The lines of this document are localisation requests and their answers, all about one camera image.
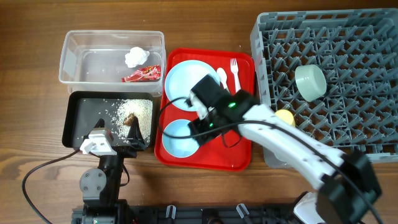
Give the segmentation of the red snack wrapper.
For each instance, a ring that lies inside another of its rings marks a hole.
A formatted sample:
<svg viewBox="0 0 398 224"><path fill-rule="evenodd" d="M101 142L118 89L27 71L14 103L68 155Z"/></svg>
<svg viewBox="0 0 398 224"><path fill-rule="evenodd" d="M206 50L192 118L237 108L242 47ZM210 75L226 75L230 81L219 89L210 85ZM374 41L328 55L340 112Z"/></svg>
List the red snack wrapper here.
<svg viewBox="0 0 398 224"><path fill-rule="evenodd" d="M123 77L122 82L156 82L160 79L162 72L160 65L151 65L139 68L130 76Z"/></svg>

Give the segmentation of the green bowl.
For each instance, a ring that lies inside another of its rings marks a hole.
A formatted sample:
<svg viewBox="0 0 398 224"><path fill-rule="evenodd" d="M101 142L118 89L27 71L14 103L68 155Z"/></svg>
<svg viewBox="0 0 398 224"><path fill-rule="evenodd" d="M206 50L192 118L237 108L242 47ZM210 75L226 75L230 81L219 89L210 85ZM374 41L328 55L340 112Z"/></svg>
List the green bowl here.
<svg viewBox="0 0 398 224"><path fill-rule="evenodd" d="M295 82L305 101L314 101L326 93L326 79L317 65L302 65L295 69Z"/></svg>

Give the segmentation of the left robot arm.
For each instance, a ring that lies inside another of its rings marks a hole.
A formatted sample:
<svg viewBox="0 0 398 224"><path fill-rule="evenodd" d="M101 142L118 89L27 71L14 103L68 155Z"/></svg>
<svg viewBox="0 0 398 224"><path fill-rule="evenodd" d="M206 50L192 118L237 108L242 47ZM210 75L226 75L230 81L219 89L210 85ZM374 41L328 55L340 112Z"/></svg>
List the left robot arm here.
<svg viewBox="0 0 398 224"><path fill-rule="evenodd" d="M125 158L135 158L138 151L147 148L134 116L130 121L126 146L114 146L111 131L99 119L83 138L80 151L99 157L97 168L87 170L80 178L83 210L75 210L72 223L135 223L137 218L125 199L119 198L122 173L126 171Z"/></svg>

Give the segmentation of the light blue plate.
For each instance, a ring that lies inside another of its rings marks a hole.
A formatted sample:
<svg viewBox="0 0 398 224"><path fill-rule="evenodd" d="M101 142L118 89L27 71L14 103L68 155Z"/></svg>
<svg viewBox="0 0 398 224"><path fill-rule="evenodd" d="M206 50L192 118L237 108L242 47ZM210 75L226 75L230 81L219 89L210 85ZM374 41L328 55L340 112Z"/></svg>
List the light blue plate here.
<svg viewBox="0 0 398 224"><path fill-rule="evenodd" d="M186 60L176 64L167 74L164 84L169 101L188 97L190 90L206 75L220 86L220 78L213 67L199 60Z"/></svg>

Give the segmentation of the rice and food scraps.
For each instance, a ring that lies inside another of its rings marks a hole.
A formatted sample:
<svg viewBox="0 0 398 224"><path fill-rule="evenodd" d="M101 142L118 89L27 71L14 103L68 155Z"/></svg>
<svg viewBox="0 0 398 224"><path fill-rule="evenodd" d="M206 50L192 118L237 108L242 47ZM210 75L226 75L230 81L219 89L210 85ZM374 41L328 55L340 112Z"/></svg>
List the rice and food scraps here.
<svg viewBox="0 0 398 224"><path fill-rule="evenodd" d="M83 136L87 135L100 118L104 119L105 128L110 130L114 141L112 146L123 146L129 142L130 115L139 120L139 128L146 145L150 144L152 131L153 103L145 99L105 99L84 98L79 101L78 114L75 120L73 143L80 146Z"/></svg>

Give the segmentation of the yellow cup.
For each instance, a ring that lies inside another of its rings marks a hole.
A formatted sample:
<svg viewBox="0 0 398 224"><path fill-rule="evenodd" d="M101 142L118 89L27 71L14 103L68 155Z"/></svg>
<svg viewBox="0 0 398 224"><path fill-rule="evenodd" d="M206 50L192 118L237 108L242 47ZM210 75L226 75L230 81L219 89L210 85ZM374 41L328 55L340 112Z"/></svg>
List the yellow cup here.
<svg viewBox="0 0 398 224"><path fill-rule="evenodd" d="M275 112L275 115L287 124L293 127L296 126L294 115L289 110L277 110Z"/></svg>

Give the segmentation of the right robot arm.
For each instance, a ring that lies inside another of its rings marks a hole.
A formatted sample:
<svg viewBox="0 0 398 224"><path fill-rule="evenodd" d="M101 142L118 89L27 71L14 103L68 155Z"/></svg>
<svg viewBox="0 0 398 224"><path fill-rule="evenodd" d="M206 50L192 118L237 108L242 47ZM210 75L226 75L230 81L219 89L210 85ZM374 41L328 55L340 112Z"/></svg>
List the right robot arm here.
<svg viewBox="0 0 398 224"><path fill-rule="evenodd" d="M233 130L260 144L297 170L317 191L315 210L326 223L360 223L374 208L382 190L367 155L349 154L311 138L278 118L268 105L239 90L232 95L209 75L188 94L198 118L190 124L199 145Z"/></svg>

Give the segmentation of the white napkin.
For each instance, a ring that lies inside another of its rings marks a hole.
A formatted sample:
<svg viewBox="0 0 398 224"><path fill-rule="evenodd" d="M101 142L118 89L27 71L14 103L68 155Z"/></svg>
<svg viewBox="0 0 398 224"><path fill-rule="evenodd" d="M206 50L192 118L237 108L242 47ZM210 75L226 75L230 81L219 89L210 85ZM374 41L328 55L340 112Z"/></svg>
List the white napkin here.
<svg viewBox="0 0 398 224"><path fill-rule="evenodd" d="M133 47L125 55L125 64L128 68L134 68L138 65L143 65L150 55L149 51L146 51L140 47Z"/></svg>

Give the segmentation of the white plastic spoon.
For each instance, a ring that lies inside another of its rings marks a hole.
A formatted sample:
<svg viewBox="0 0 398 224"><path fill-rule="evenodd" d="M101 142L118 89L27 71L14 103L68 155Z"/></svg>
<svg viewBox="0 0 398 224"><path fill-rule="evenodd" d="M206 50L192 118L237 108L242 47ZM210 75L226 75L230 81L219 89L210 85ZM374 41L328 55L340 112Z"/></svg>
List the white plastic spoon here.
<svg viewBox="0 0 398 224"><path fill-rule="evenodd" d="M229 91L229 88L228 88L228 85L227 85L228 77L227 77L227 74L226 74L225 70L220 67L220 68L217 69L216 72L217 72L217 74L218 74L218 76L220 78L220 82L221 82L223 88L225 90Z"/></svg>

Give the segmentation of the light blue bowl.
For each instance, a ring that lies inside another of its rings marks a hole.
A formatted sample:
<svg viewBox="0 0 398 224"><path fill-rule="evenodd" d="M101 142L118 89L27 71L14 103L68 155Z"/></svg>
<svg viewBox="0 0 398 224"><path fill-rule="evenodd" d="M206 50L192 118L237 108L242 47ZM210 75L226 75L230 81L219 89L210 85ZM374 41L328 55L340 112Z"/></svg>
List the light blue bowl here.
<svg viewBox="0 0 398 224"><path fill-rule="evenodd" d="M172 121L164 129L164 133L173 136L188 136L191 135L187 119L178 119ZM166 135L162 135L162 144L164 149L176 158L186 158L192 156L199 149L199 144L193 138L175 139Z"/></svg>

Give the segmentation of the white plastic fork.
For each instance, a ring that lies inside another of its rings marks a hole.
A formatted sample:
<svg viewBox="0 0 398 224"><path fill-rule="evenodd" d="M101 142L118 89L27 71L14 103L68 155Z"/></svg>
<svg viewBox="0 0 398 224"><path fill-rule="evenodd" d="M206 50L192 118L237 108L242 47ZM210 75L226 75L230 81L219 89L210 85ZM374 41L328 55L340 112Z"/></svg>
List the white plastic fork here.
<svg viewBox="0 0 398 224"><path fill-rule="evenodd" d="M238 92L241 89L241 84L240 84L239 76L238 76L239 67L238 67L237 60L235 58L232 58L230 61L230 69L234 75L235 91Z"/></svg>

